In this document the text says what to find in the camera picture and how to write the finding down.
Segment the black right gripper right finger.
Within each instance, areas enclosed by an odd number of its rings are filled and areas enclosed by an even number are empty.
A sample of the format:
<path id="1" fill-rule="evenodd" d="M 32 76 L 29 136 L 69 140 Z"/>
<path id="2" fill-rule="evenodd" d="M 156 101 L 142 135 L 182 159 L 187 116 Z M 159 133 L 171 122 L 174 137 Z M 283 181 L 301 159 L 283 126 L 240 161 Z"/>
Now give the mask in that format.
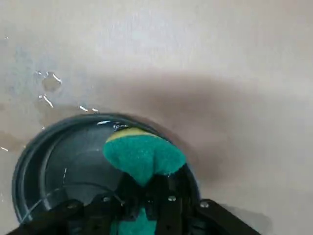
<path id="1" fill-rule="evenodd" d="M 211 199 L 201 199 L 184 174 L 156 175 L 146 186 L 147 217 L 156 235 L 257 235 L 258 231 Z"/>

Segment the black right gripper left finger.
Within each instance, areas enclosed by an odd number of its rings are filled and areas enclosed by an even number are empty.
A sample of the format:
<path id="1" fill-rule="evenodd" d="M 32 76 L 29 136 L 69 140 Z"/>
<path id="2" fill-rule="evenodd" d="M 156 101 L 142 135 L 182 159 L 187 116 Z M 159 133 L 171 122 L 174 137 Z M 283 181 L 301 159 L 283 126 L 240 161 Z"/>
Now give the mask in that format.
<path id="1" fill-rule="evenodd" d="M 11 235 L 109 235 L 120 222 L 140 215 L 144 188 L 124 174 L 115 191 L 105 189 L 89 204 L 70 199 L 10 231 Z"/>

